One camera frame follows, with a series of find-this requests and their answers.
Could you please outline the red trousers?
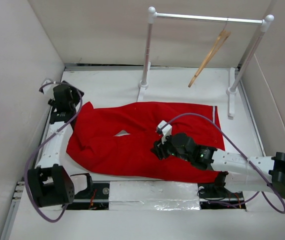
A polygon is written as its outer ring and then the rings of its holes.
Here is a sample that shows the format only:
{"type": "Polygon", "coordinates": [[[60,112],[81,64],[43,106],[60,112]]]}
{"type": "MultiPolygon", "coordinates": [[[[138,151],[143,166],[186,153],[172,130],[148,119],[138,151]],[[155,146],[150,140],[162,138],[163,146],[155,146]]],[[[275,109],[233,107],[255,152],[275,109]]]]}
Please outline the red trousers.
{"type": "Polygon", "coordinates": [[[86,103],[77,116],[66,152],[86,170],[112,176],[146,177],[185,183],[212,183],[217,172],[199,170],[151,151],[160,139],[157,125],[170,122],[172,132],[186,133],[200,145],[225,149],[216,107],[178,102],[134,102],[94,108],[86,103]]]}

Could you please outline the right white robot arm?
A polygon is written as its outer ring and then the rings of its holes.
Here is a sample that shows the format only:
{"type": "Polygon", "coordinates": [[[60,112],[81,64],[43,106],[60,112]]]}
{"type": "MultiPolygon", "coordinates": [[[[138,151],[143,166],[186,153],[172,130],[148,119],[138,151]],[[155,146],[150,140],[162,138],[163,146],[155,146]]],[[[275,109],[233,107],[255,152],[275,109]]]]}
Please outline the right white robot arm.
{"type": "Polygon", "coordinates": [[[151,152],[160,160],[174,156],[199,170],[220,172],[213,185],[213,190],[219,197],[225,197],[230,192],[277,191],[285,199],[283,152],[277,152],[275,156],[245,159],[240,154],[196,144],[185,133],[161,137],[154,142],[151,152]]]}

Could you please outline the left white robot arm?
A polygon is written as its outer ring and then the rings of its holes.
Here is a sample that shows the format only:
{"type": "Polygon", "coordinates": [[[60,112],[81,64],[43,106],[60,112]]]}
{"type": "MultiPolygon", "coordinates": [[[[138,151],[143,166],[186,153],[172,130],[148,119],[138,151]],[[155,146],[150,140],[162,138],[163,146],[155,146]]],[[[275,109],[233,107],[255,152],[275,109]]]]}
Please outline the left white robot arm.
{"type": "Polygon", "coordinates": [[[53,98],[48,101],[52,110],[47,142],[38,164],[27,171],[29,190],[39,208],[72,204],[75,199],[89,199],[94,194],[90,174],[69,175],[63,166],[83,95],[66,81],[53,88],[53,98]]]}

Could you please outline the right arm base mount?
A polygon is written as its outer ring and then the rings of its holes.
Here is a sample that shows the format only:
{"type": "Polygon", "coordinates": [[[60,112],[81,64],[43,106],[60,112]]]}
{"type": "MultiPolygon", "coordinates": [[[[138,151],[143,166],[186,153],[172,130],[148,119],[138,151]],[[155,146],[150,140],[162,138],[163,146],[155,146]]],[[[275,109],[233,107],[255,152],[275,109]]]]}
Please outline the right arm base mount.
{"type": "Polygon", "coordinates": [[[227,176],[228,173],[223,171],[217,175],[213,183],[198,184],[197,196],[201,210],[246,210],[243,193],[233,193],[225,188],[227,176]]]}

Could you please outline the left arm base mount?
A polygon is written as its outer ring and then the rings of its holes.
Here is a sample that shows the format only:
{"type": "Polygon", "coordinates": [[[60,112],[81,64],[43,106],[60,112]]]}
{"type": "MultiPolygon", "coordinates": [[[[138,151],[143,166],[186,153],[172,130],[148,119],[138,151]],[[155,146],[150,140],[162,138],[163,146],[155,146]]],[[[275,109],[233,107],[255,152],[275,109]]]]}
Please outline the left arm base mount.
{"type": "Polygon", "coordinates": [[[67,206],[69,211],[102,211],[109,209],[109,181],[93,181],[89,173],[70,176],[74,185],[74,200],[67,206]]]}

